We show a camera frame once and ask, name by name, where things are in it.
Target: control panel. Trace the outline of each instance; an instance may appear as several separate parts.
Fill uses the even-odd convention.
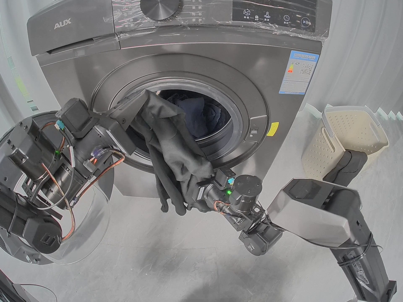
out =
[[[112,0],[112,7],[117,33],[165,25],[257,27],[254,23],[258,23],[259,28],[267,26],[327,37],[330,24],[317,27],[317,14],[330,13],[331,3],[331,0]]]
[[[315,32],[318,0],[233,0],[233,21]]]

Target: energy label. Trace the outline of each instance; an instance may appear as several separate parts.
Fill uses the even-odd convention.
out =
[[[304,95],[314,73],[319,55],[291,50],[280,94]]]

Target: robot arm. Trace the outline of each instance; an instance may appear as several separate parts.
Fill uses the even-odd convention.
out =
[[[29,251],[33,258],[60,247],[62,231],[57,219],[62,216],[52,207],[74,206],[87,189],[82,191],[87,181],[93,176],[100,178],[113,167],[112,153],[124,158],[134,152],[135,145],[125,130],[146,100],[143,93],[130,95],[107,113],[97,114],[82,100],[71,99],[53,118],[67,141],[61,146],[52,142],[33,118],[21,121],[0,140],[0,171],[26,175],[24,196],[11,190],[16,182],[10,184],[4,178],[5,183],[0,183],[0,247],[4,249],[4,233],[8,246],[15,247],[13,256],[19,259],[23,258],[18,245],[25,245],[19,238],[28,243],[23,253]],[[43,166],[58,181],[69,204]],[[396,281],[388,279],[360,212],[357,191],[323,181],[293,179],[267,211],[257,201],[261,191],[258,177],[219,169],[213,178],[197,183],[189,192],[195,203],[222,214],[240,232],[239,239],[250,253],[265,254],[288,230],[330,248],[359,299],[391,300]],[[28,254],[24,257],[31,261]]]
[[[40,253],[51,254],[60,247],[62,230],[57,220],[62,215],[52,208],[66,209],[67,203],[73,207],[87,181],[113,167],[113,153],[124,157],[134,152],[135,145],[122,124],[133,120],[146,99],[143,93],[125,98],[104,114],[89,111],[82,100],[71,99],[56,117],[43,114],[53,122],[38,126],[38,120],[26,118],[6,134],[0,142],[0,170],[4,174],[4,184],[0,183],[0,247],[5,249],[7,242],[6,251],[18,256],[18,246],[25,244],[15,237],[24,239],[28,246],[23,252],[31,254],[18,258],[31,263],[39,260]],[[62,135],[55,143],[44,132],[48,125],[58,128],[62,144]],[[12,178],[13,172],[26,176],[23,195],[12,190],[18,179]]]
[[[271,223],[330,248],[359,300],[390,301],[390,281],[378,246],[360,212],[357,191],[313,179],[293,179],[267,209]]]
[[[223,214],[254,255],[265,254],[285,230],[330,248],[355,295],[368,302],[389,302],[396,281],[389,280],[378,246],[363,215],[357,191],[314,179],[293,179],[276,196],[267,213],[257,203],[262,183],[256,176],[218,170],[198,184],[195,200]]]

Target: yellow warning sticker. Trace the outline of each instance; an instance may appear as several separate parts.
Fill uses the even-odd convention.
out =
[[[278,127],[279,127],[279,122],[273,122],[267,136],[272,137],[276,133]]]

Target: start pause button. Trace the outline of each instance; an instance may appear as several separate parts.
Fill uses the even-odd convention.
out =
[[[301,25],[302,27],[308,28],[311,25],[311,21],[309,20],[309,18],[304,17],[301,19]]]

